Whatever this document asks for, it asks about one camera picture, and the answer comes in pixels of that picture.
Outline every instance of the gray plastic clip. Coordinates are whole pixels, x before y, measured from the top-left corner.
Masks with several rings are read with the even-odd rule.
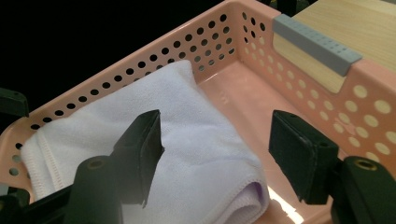
[[[358,52],[285,14],[275,17],[273,30],[342,77],[347,75],[350,65],[361,59]]]

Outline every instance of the wooden surface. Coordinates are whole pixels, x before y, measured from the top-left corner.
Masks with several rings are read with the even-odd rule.
[[[396,73],[396,5],[378,0],[318,0],[293,17]],[[331,92],[344,79],[280,36],[276,50]]]

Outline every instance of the pink plastic basket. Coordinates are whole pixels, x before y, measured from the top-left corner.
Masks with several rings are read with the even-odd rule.
[[[300,203],[268,153],[272,112],[286,110],[306,119],[339,145],[341,159],[367,157],[396,176],[396,74],[279,15],[255,0],[226,0],[42,105],[1,134],[0,182],[28,190],[33,202],[20,149],[37,129],[187,59],[199,86],[262,160],[272,201],[257,223],[331,222],[331,199],[327,205]],[[314,57],[329,55],[321,62],[346,77],[340,91],[328,91],[281,56],[273,45],[275,30]]]

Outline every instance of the white towel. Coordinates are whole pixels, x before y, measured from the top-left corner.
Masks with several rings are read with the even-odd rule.
[[[40,128],[21,149],[36,198],[73,183],[78,165],[109,155],[140,114],[160,109],[165,148],[148,204],[125,223],[252,223],[266,210],[262,164],[196,85],[191,63],[170,63]]]

